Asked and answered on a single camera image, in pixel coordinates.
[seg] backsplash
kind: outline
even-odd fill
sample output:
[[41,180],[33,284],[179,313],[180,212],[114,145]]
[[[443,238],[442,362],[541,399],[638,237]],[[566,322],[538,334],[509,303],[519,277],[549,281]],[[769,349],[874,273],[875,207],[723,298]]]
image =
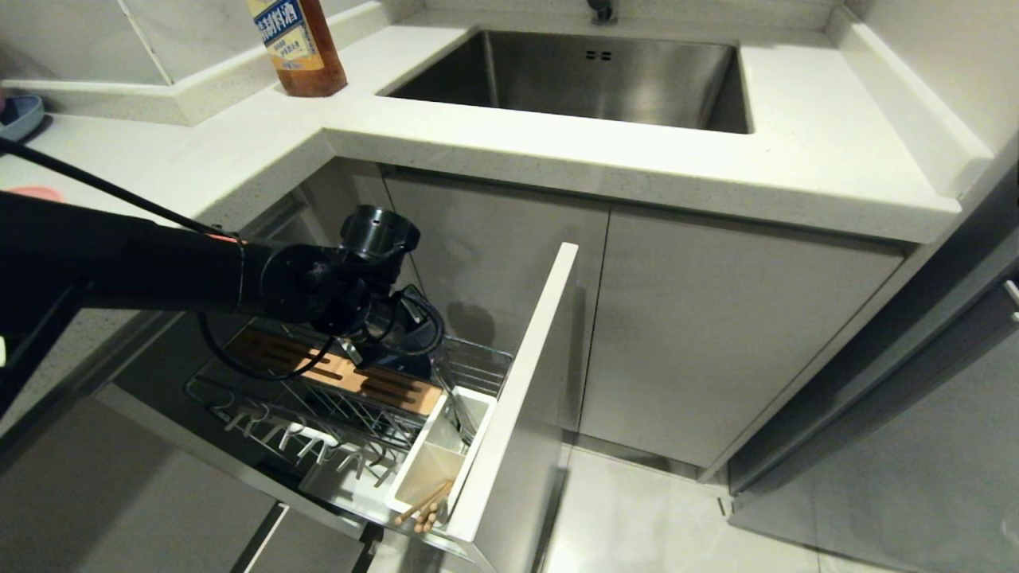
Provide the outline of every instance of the backsplash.
[[[327,16],[368,1],[321,0]],[[407,15],[421,0],[382,4]],[[6,80],[166,86],[260,45],[245,0],[0,0],[0,10]]]
[[[621,19],[735,22],[823,30],[842,0],[620,0]],[[588,16],[586,0],[425,0],[437,10],[496,10]]]

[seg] wire rack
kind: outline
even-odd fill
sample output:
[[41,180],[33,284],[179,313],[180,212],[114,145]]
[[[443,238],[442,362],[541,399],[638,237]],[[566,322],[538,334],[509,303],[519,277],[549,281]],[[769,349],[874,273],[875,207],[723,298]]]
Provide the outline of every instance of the wire rack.
[[[246,328],[285,336],[311,347],[317,348],[322,344],[321,334],[304,327],[255,319]],[[513,363],[511,354],[453,336],[446,336],[437,355],[444,377],[453,386],[468,387],[496,398]],[[387,366],[419,379],[428,377],[427,373],[415,372],[413,364]],[[380,460],[389,459],[387,456],[392,452],[406,454],[426,421],[424,415],[306,377],[283,381],[251,378],[231,370],[215,358],[210,359],[184,384],[183,389],[228,426],[232,423],[233,428],[240,428],[246,436],[258,439],[294,465],[308,459],[313,450],[317,452],[314,456],[316,460],[328,459],[330,448],[341,447],[331,446],[333,441],[370,449],[377,453]],[[447,408],[443,415],[454,414]],[[308,435],[288,435],[285,431],[281,434],[280,430],[273,430],[279,424],[270,422],[279,421],[297,424],[297,428],[308,427],[310,430],[305,433],[318,436],[318,432],[331,439],[326,439],[323,445],[309,446],[306,442],[311,439]],[[270,432],[274,432],[270,435],[272,439],[264,439]]]

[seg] wall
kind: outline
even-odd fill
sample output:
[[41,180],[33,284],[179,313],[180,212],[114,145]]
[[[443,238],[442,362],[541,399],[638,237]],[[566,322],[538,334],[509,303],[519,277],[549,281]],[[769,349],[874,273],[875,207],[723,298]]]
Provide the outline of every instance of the wall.
[[[616,0],[621,18],[740,22],[821,30],[842,0]],[[425,0],[431,9],[591,13],[586,0]]]
[[1019,2],[847,0],[847,5],[993,152],[1015,141]]
[[[326,15],[368,0],[321,0]],[[171,85],[259,45],[245,0],[0,0],[0,77]]]

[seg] dish rack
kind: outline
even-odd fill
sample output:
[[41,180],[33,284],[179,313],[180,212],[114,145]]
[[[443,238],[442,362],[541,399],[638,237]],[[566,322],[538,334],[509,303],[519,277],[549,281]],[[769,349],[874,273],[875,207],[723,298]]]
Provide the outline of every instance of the dish rack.
[[[249,322],[233,340],[253,332],[308,348],[319,348],[323,342],[314,330],[260,319]],[[427,413],[309,375],[282,381],[252,378],[215,358],[184,383],[183,392],[218,418],[226,431],[257,441],[293,468],[303,477],[301,490],[306,493],[344,509],[353,505],[355,513],[388,521],[390,512],[409,508],[421,491],[448,481],[443,515],[447,516],[467,475],[461,470],[470,467],[476,451],[461,439],[458,411],[468,412],[480,436],[512,362],[507,353],[446,336],[431,364],[427,360],[386,364],[388,371],[419,380],[427,377],[421,375],[422,367],[441,373],[452,398],[441,392]],[[331,481],[324,487],[323,479]]]

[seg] kitchen sink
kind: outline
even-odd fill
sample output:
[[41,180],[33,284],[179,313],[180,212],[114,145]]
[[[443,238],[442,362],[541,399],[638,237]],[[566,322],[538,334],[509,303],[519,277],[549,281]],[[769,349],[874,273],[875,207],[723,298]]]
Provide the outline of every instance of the kitchen sink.
[[749,133],[736,48],[483,31],[389,97]]

